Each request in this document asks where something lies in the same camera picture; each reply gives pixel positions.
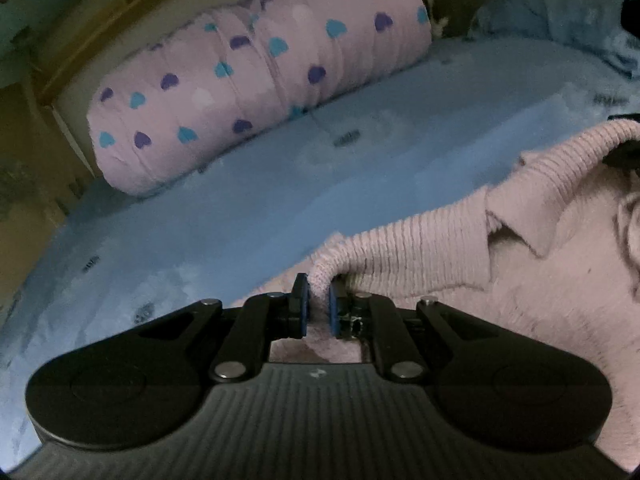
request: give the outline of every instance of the knit fabric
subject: knit fabric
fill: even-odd
[[[389,296],[401,308],[436,295],[598,366],[613,407],[596,444],[633,469],[640,462],[640,186],[601,164],[630,139],[640,139],[640,124],[601,124],[544,153],[524,153],[493,189],[329,240],[298,267],[308,270],[313,323],[296,344],[321,360],[360,360],[357,344],[329,335],[328,288],[337,274],[349,289]],[[300,348],[291,348],[280,355],[296,360]]]

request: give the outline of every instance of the bed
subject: bed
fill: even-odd
[[[39,446],[24,387],[47,360],[199,298],[229,304],[333,232],[451,203],[504,179],[520,152],[639,107],[640,80],[593,54],[456,38],[146,198],[98,178],[0,328],[0,468]]]

